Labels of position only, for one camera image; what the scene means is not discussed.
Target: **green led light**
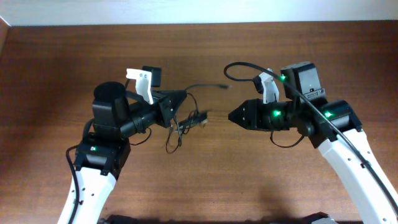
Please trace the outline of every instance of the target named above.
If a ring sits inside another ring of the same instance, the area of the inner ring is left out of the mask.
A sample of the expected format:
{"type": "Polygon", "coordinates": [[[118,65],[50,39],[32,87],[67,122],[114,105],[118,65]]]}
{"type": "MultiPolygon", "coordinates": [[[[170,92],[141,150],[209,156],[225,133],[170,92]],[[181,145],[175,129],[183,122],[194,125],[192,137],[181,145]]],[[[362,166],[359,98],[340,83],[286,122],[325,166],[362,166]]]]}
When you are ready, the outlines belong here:
{"type": "Polygon", "coordinates": [[[325,116],[326,116],[326,118],[329,118],[330,116],[332,116],[332,114],[329,111],[326,111],[325,116]]]}
{"type": "Polygon", "coordinates": [[[274,111],[274,116],[280,116],[282,114],[282,112],[275,110],[274,111]]]}

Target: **white wall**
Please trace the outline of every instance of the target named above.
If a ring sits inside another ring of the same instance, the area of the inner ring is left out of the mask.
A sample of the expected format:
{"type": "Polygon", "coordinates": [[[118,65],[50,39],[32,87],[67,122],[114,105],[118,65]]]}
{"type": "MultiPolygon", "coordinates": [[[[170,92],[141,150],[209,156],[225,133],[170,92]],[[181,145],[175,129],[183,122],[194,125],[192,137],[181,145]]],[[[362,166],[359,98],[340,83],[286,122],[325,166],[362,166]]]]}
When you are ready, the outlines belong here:
{"type": "Polygon", "coordinates": [[[398,0],[0,0],[12,26],[398,19],[398,0]]]}

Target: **wooden surface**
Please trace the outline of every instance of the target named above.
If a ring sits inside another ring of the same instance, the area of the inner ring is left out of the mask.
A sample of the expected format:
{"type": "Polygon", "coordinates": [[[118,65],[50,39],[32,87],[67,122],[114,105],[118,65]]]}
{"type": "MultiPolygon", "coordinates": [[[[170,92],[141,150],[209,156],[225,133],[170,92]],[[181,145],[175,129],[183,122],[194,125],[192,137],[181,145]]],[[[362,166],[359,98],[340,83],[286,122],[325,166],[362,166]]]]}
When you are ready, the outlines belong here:
{"type": "MultiPolygon", "coordinates": [[[[323,211],[337,220],[359,219],[308,139],[281,149],[269,133],[228,121],[244,100],[262,97],[252,83],[223,76],[224,66],[237,60],[275,71],[314,62],[328,99],[351,104],[398,186],[397,21],[13,27],[0,59],[0,223],[58,220],[71,181],[65,149],[80,142],[92,118],[95,86],[124,82],[126,68],[143,65],[162,67],[162,90],[195,83],[233,88],[191,91],[200,109],[211,110],[210,122],[193,129],[175,154],[164,150],[168,131],[153,126],[150,141],[132,149],[102,217],[244,221],[323,211]]],[[[231,73],[258,74],[244,68],[231,73]]],[[[180,117],[191,109],[187,100],[180,117]]],[[[286,145],[298,137],[292,130],[275,140],[286,145]]]]}
{"type": "Polygon", "coordinates": [[[8,25],[0,18],[0,57],[4,42],[6,41],[8,25]]]}

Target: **wire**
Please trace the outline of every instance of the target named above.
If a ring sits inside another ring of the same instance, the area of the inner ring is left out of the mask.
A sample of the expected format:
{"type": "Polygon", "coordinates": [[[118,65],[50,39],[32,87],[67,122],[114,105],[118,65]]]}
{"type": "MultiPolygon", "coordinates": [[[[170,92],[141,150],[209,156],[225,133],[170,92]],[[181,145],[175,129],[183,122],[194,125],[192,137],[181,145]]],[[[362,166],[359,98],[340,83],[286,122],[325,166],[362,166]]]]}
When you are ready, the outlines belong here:
{"type": "Polygon", "coordinates": [[[126,83],[124,84],[124,88],[125,88],[125,89],[127,89],[127,86],[129,85],[129,82],[130,82],[130,79],[128,78],[128,79],[126,80],[126,83]]]}
{"type": "Polygon", "coordinates": [[[231,64],[225,66],[225,68],[224,68],[224,75],[225,75],[227,78],[229,78],[230,80],[237,81],[237,82],[252,82],[252,81],[254,80],[253,78],[234,78],[234,77],[232,77],[231,75],[228,75],[228,73],[227,73],[226,71],[227,71],[230,67],[235,66],[234,63],[231,63],[231,64]]]}
{"type": "Polygon", "coordinates": [[[173,127],[173,125],[171,125],[169,135],[167,136],[167,140],[166,140],[166,152],[168,154],[173,154],[180,146],[182,146],[183,136],[188,134],[189,130],[191,128],[193,128],[194,126],[196,126],[196,124],[192,125],[192,123],[193,123],[193,118],[199,113],[198,103],[197,103],[197,100],[195,99],[195,97],[191,93],[187,93],[187,94],[190,95],[192,97],[193,101],[195,102],[195,109],[189,113],[188,118],[185,120],[189,124],[188,126],[186,126],[186,125],[180,126],[178,123],[177,112],[174,114],[174,123],[177,125],[176,131],[178,132],[178,140],[177,140],[177,146],[172,151],[170,151],[168,148],[168,145],[170,142],[171,135],[174,131],[174,127],[173,127]]]}
{"type": "Polygon", "coordinates": [[[280,81],[281,83],[284,84],[284,86],[286,86],[287,88],[289,88],[291,91],[293,91],[297,96],[299,96],[301,99],[303,99],[303,101],[310,107],[310,109],[315,112],[315,114],[317,114],[319,117],[321,117],[323,120],[325,120],[326,123],[329,124],[329,126],[332,128],[332,130],[334,130],[335,133],[337,133],[338,135],[341,136],[341,138],[347,143],[347,145],[351,148],[352,152],[358,157],[358,159],[361,161],[362,164],[364,164],[364,166],[368,169],[369,173],[373,176],[374,180],[377,182],[377,184],[380,186],[381,190],[383,191],[384,195],[387,197],[388,201],[390,202],[391,206],[393,207],[396,215],[398,215],[398,205],[397,202],[394,200],[394,198],[392,197],[391,193],[388,191],[387,187],[384,185],[384,183],[382,182],[382,180],[380,179],[380,177],[376,174],[376,172],[373,170],[371,164],[369,161],[367,161],[362,154],[355,148],[355,146],[353,145],[353,143],[331,122],[329,121],[323,114],[321,111],[319,111],[311,102],[310,100],[308,100],[304,95],[301,94],[301,92],[299,92],[294,86],[292,86],[291,84],[284,82],[283,79],[280,78],[280,76],[278,76],[277,74],[275,74],[274,72],[271,72],[263,67],[260,67],[258,65],[249,63],[249,62],[234,62],[231,63],[227,66],[225,66],[224,68],[224,75],[226,77],[228,77],[229,79],[235,80],[235,81],[239,81],[239,82],[244,82],[244,81],[249,81],[249,80],[237,80],[236,78],[233,78],[231,76],[228,75],[227,70],[232,67],[232,66],[237,66],[237,65],[241,65],[241,66],[246,66],[246,67],[251,67],[254,68],[256,70],[259,70],[261,72],[265,72],[268,75],[274,77],[275,79],[277,79],[278,81],[280,81]]]}
{"type": "Polygon", "coordinates": [[[199,111],[197,99],[195,99],[195,97],[192,95],[192,93],[187,93],[187,94],[192,97],[193,101],[195,102],[195,108],[197,111],[199,111]]]}
{"type": "Polygon", "coordinates": [[[94,118],[87,121],[85,127],[83,128],[83,138],[86,137],[86,135],[88,134],[88,132],[90,131],[91,125],[93,125],[94,122],[94,118]]]}
{"type": "Polygon", "coordinates": [[[141,145],[142,143],[145,143],[146,141],[148,141],[148,139],[149,139],[150,136],[152,135],[152,130],[151,130],[150,127],[148,127],[147,129],[149,129],[149,135],[148,135],[147,138],[145,138],[145,140],[143,140],[143,141],[141,141],[141,142],[139,142],[139,143],[137,143],[137,144],[130,143],[130,145],[132,145],[132,146],[138,146],[138,145],[141,145]]]}
{"type": "Polygon", "coordinates": [[[294,146],[298,145],[298,144],[304,139],[304,137],[305,137],[304,135],[302,135],[302,136],[297,140],[297,142],[294,143],[294,144],[291,145],[291,146],[281,146],[281,145],[278,145],[278,144],[276,144],[276,143],[274,142],[273,135],[274,135],[274,131],[271,131],[271,135],[269,136],[269,139],[271,140],[271,142],[274,143],[274,145],[276,145],[276,146],[278,146],[278,147],[281,147],[281,148],[284,148],[284,149],[288,149],[288,148],[291,148],[291,147],[294,147],[294,146]]]}
{"type": "Polygon", "coordinates": [[[217,87],[220,87],[220,88],[222,88],[224,90],[227,90],[227,89],[231,88],[231,86],[225,85],[225,84],[194,84],[194,85],[190,85],[190,86],[186,87],[184,90],[187,91],[187,90],[189,90],[189,89],[191,89],[193,87],[197,87],[197,86],[217,86],[217,87]]]}
{"type": "Polygon", "coordinates": [[[75,197],[75,201],[74,201],[75,205],[73,206],[72,214],[70,215],[70,218],[69,218],[69,222],[68,222],[69,224],[73,223],[73,219],[75,218],[75,215],[76,215],[76,212],[77,212],[77,206],[79,205],[79,197],[80,197],[79,183],[77,182],[76,171],[75,171],[75,168],[73,166],[72,160],[70,159],[70,156],[69,156],[69,152],[72,149],[76,149],[77,147],[78,147],[78,145],[72,146],[69,149],[67,149],[67,152],[66,152],[67,161],[68,161],[68,164],[69,164],[69,167],[70,167],[70,171],[72,172],[72,177],[73,177],[73,181],[75,183],[75,192],[76,192],[76,197],[75,197]]]}

